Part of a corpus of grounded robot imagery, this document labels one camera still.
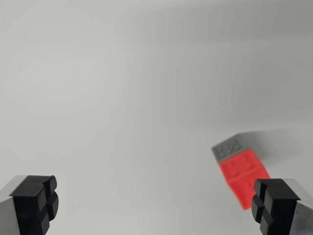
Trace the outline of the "black-tipped silver gripper right finger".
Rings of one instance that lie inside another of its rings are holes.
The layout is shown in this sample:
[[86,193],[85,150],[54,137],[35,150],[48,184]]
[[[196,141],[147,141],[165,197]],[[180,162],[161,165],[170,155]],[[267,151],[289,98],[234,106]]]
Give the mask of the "black-tipped silver gripper right finger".
[[252,215],[264,235],[311,235],[313,197],[295,179],[257,179]]

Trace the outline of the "black-tipped silver gripper left finger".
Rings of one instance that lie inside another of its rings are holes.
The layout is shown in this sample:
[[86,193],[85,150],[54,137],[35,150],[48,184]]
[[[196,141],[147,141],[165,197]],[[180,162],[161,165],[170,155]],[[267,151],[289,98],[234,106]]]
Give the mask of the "black-tipped silver gripper left finger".
[[2,235],[45,235],[59,206],[56,177],[16,175],[0,190]]

